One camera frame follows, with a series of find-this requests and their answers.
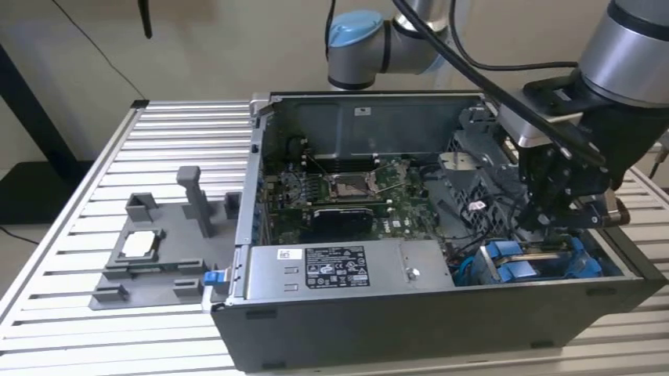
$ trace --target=open computer chassis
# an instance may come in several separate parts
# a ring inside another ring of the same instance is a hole
[[[211,295],[237,369],[561,347],[665,284],[618,228],[517,228],[525,188],[479,93],[253,107],[231,285]]]

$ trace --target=aluminum extrusion table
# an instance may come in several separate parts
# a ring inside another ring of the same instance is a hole
[[[199,165],[209,199],[241,189],[248,102],[153,102],[132,109],[0,302],[0,375],[240,374],[200,305],[92,311],[124,201],[152,192],[185,202],[175,183]],[[669,197],[635,168],[618,191],[625,233],[669,277]],[[288,374],[514,376],[669,374],[669,287],[638,308],[605,316],[563,349],[376,363]]]

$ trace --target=power supply label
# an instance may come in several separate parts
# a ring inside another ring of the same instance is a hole
[[[308,288],[368,286],[364,247],[307,248],[304,252]]]

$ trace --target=barcode label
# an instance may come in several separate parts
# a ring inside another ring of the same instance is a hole
[[[302,248],[279,248],[276,260],[302,260]]]

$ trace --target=wall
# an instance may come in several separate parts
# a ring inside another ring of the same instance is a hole
[[[459,25],[466,48],[486,63],[575,60],[606,2],[459,0],[459,14],[468,14]],[[252,92],[328,88],[326,0],[153,1],[152,40],[143,37],[135,0],[58,3],[149,99],[243,99]],[[394,14],[388,0],[339,0],[336,12],[360,8]],[[132,87],[50,0],[0,2],[0,43],[77,157],[95,158],[137,98]],[[518,87],[554,74],[488,76]],[[456,73],[447,81],[451,88],[472,88]],[[432,84],[431,75],[382,75],[375,89]],[[42,159],[2,101],[0,130],[0,169]]]
[[[459,33],[475,60],[492,65],[578,61],[609,0],[458,0],[468,6],[468,19]],[[563,75],[567,70],[484,72],[503,88]],[[459,73],[450,87],[474,86]]]
[[[152,40],[143,36],[135,0],[58,3],[149,99],[244,99],[252,92],[330,87],[326,0],[153,1]],[[388,0],[338,1],[338,13],[360,8],[394,14]],[[93,158],[137,94],[49,0],[0,2],[0,43],[69,147]],[[387,75],[375,86],[431,85],[427,75]],[[13,116],[0,111],[0,168],[8,168],[41,155]]]

